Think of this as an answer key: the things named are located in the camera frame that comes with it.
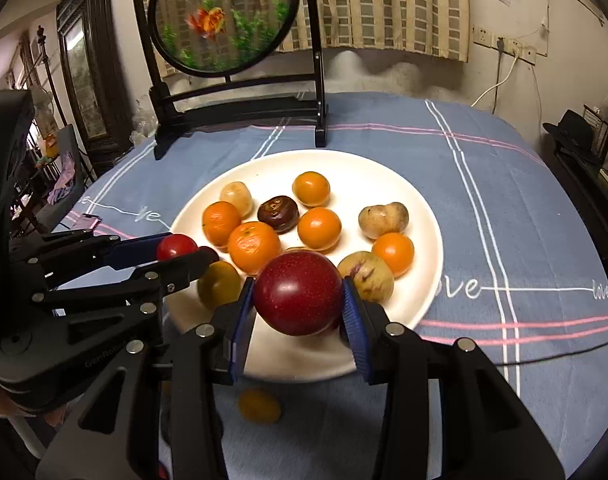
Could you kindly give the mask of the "person left hand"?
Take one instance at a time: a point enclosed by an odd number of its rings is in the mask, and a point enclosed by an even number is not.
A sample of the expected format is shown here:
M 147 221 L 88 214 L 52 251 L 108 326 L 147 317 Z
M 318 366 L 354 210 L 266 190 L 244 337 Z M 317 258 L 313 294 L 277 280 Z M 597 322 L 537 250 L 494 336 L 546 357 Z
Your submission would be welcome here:
M 66 406 L 57 408 L 56 410 L 43 414 L 42 418 L 51 427 L 57 427 L 62 423 L 66 412 Z M 11 399 L 7 396 L 4 390 L 0 388 L 0 417 L 10 416 L 22 416 L 30 417 L 26 411 L 21 410 Z

